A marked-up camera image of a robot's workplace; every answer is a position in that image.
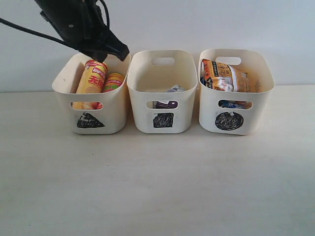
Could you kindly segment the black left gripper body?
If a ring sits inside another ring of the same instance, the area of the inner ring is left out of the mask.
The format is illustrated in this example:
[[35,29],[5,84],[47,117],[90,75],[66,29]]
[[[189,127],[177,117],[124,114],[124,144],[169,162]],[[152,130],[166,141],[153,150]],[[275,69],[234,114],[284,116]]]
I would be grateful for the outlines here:
[[108,27],[96,0],[37,0],[42,17],[77,51],[108,53]]

